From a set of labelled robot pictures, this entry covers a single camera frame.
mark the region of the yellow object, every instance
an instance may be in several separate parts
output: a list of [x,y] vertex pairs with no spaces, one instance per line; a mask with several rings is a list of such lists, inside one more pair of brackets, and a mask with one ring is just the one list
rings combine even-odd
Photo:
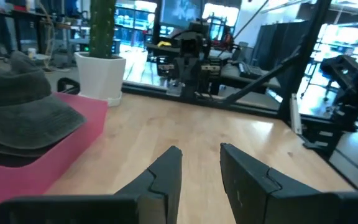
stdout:
[[160,41],[160,42],[157,44],[157,47],[161,47],[161,46],[168,46],[168,47],[170,47],[170,46],[172,46],[172,44],[169,43],[169,42]]

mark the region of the wooden table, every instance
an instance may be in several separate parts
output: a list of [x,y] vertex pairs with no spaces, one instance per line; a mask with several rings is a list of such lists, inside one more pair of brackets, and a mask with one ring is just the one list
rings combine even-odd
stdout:
[[104,134],[48,194],[113,194],[176,145],[183,151],[178,223],[235,223],[221,178],[221,142],[318,190],[352,190],[281,121],[124,95],[109,109]]

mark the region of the floor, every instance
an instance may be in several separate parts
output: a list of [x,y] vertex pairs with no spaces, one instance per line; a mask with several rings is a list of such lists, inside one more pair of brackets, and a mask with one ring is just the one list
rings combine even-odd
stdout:
[[183,153],[178,223],[235,223],[221,178],[221,142],[323,192],[352,190],[281,121],[124,94],[109,109],[104,134],[47,193],[113,194],[176,145]]
[[[136,47],[129,47],[122,45],[121,48],[121,56],[127,59],[126,63],[126,71],[124,74],[124,79],[127,82],[137,82],[143,83],[146,85],[155,85],[165,87],[167,85],[164,78],[160,78],[157,75],[157,68],[155,64],[146,62],[147,54],[143,52],[142,49]],[[8,69],[8,64],[0,62],[0,67]],[[78,71],[76,67],[70,68],[68,72],[53,72],[48,73],[47,78],[50,83],[52,83],[52,88],[56,90],[56,86],[54,83],[61,77],[68,77],[74,80],[78,80]],[[304,78],[299,93],[303,93],[306,88],[307,79]],[[321,78],[321,74],[317,74],[314,76],[312,83],[324,84],[325,80]],[[237,89],[227,87],[221,89],[219,92],[220,96],[227,96],[231,93],[238,91]],[[299,100],[300,113],[302,114],[310,114],[315,116],[325,116],[326,107],[330,106],[335,98],[335,93],[330,92],[328,95],[329,100],[327,102],[323,101],[325,89],[320,86],[311,85],[308,88],[305,96],[302,100]],[[270,95],[262,95],[258,93],[251,93],[241,99],[241,101],[245,101],[248,104],[262,106],[265,108],[277,109],[280,106],[280,103],[277,100],[274,100]],[[353,146],[351,142],[357,142],[358,133],[348,133],[346,134],[340,145],[338,145],[339,152],[343,152],[342,154],[335,154],[335,158],[333,159],[333,163],[338,167],[342,167],[343,173],[348,173],[348,178],[353,180],[353,182],[358,183],[358,147]],[[343,155],[349,155],[352,163],[349,164],[349,160],[346,159]]]

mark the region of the computer screen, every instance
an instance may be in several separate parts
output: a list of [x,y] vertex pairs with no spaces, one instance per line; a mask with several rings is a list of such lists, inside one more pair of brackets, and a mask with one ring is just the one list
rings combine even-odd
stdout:
[[161,23],[172,27],[187,28],[200,17],[199,0],[163,0]]

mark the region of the metal frame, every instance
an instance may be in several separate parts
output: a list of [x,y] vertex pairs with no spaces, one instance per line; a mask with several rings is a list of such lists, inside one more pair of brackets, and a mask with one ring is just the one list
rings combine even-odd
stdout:
[[[317,1],[314,7],[312,19],[310,20],[310,29],[304,35],[303,40],[298,46],[297,51],[294,52],[294,54],[290,58],[286,59],[284,62],[282,62],[281,65],[268,72],[268,74],[248,84],[238,93],[231,95],[226,99],[223,99],[223,101],[220,103],[208,100],[207,98],[194,99],[170,96],[166,94],[166,90],[153,88],[151,86],[136,85],[134,83],[124,83],[122,86],[122,91],[124,93],[144,95],[164,100],[189,103],[192,105],[208,106],[222,110],[229,110],[240,113],[252,114],[256,116],[263,116],[267,118],[280,119],[291,128],[291,99],[293,98],[293,95],[296,95],[298,93],[298,89],[300,87],[302,78],[306,70],[306,66],[309,63],[310,55],[313,52],[314,45],[318,39],[318,34],[326,18],[326,14],[329,11],[330,5],[331,1]],[[291,76],[288,79],[291,80],[291,85],[287,85],[287,92],[282,96],[283,101],[278,110],[271,110],[251,105],[242,105],[236,102],[239,98],[245,96],[251,91],[254,91],[263,83],[273,77],[276,77],[284,70],[291,71],[290,73],[288,73]],[[301,137],[305,141],[304,146],[308,149],[316,151],[316,153],[318,153],[322,159],[324,159],[331,167],[333,167],[333,165],[329,161],[329,158],[336,150],[336,146],[343,134],[343,131],[341,130],[340,126],[334,124],[326,118],[319,118],[304,114],[301,114],[300,118],[304,130],[302,130],[302,135],[299,134],[299,137]],[[335,170],[338,172],[339,175],[344,178],[344,180],[348,181],[354,188],[357,189],[357,187],[346,176],[344,176],[337,169]]]

